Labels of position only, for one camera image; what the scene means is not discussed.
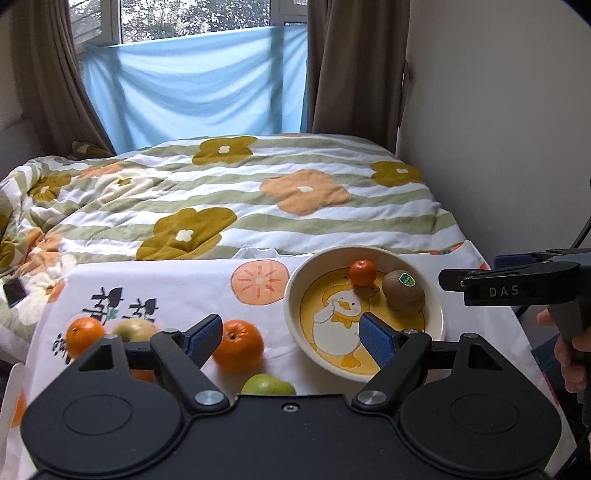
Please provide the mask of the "person's right hand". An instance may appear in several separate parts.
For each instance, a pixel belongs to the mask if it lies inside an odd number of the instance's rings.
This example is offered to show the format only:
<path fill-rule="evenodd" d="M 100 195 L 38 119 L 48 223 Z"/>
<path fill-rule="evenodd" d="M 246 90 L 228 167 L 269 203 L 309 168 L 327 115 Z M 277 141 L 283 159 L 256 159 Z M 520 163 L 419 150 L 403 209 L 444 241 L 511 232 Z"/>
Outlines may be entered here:
<path fill-rule="evenodd" d="M 573 354 L 575 350 L 583 353 L 591 350 L 590 329 L 576 336 L 570 342 L 559 336 L 554 347 L 554 354 L 560 364 L 565 388 L 569 393 L 582 392 L 587 386 L 585 368 L 574 363 Z"/>

